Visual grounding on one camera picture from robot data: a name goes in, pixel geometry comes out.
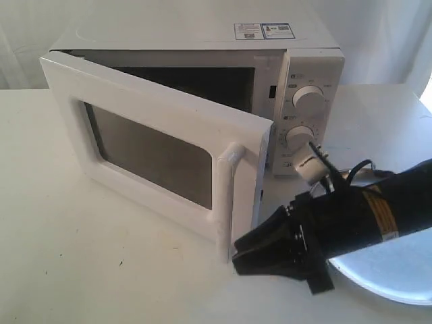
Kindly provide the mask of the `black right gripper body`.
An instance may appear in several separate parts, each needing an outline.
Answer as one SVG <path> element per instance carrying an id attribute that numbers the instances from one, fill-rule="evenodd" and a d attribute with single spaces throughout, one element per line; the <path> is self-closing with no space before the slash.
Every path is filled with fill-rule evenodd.
<path id="1" fill-rule="evenodd" d="M 336 198 L 335 193 L 313 197 L 306 192 L 289 205 L 286 275 L 305 281 L 313 295 L 334 289 L 328 260 L 337 251 Z"/>

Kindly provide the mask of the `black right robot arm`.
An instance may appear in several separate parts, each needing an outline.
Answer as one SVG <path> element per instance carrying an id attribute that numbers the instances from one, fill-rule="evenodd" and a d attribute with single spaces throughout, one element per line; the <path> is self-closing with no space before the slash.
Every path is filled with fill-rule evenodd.
<path id="1" fill-rule="evenodd" d="M 306 281 L 319 294 L 334 288 L 327 260 L 431 227 L 430 160 L 375 184 L 353 186 L 359 169 L 333 192 L 299 194 L 237 239 L 237 274 Z"/>

